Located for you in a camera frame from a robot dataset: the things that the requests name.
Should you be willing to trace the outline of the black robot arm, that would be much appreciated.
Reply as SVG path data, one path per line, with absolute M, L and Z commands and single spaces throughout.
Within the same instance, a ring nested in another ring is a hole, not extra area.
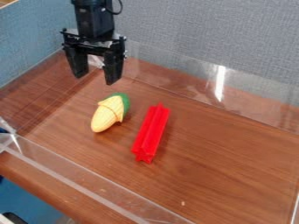
M 115 32 L 112 0 L 70 0 L 76 14 L 74 29 L 62 28 L 62 50 L 76 78 L 89 72 L 88 56 L 104 58 L 105 82 L 112 85 L 123 74 L 127 38 Z

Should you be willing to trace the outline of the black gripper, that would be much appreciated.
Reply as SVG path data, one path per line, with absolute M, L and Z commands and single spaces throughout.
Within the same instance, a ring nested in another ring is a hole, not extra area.
M 104 75 L 108 85 L 121 78 L 124 58 L 127 57 L 127 37 L 115 31 L 88 38 L 78 35 L 77 29 L 62 28 L 62 50 L 65 52 L 69 68 L 76 78 L 81 78 L 89 72 L 88 54 L 104 55 Z

